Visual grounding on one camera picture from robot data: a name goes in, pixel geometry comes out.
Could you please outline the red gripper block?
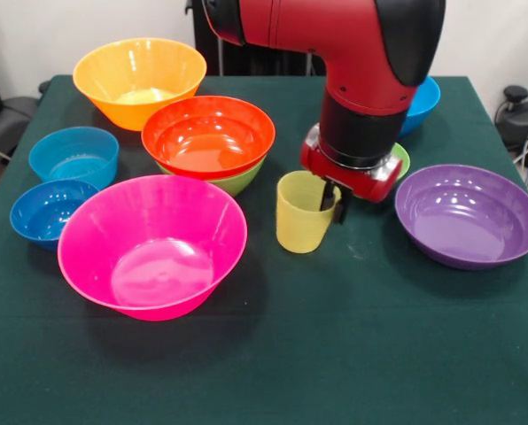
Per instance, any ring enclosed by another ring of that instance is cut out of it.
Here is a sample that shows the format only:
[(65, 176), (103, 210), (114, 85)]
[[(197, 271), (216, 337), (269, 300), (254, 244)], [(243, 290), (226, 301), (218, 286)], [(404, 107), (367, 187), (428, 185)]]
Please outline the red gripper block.
[(379, 203), (389, 194), (399, 179), (402, 160), (390, 153), (369, 169), (352, 169), (341, 166), (328, 158), (320, 149), (319, 124), (308, 131), (300, 152), (301, 165), (312, 174), (323, 178), (325, 185), (320, 210), (329, 210), (335, 204), (334, 183), (339, 186), (341, 197), (334, 209), (334, 222), (343, 224), (353, 195), (373, 203)]

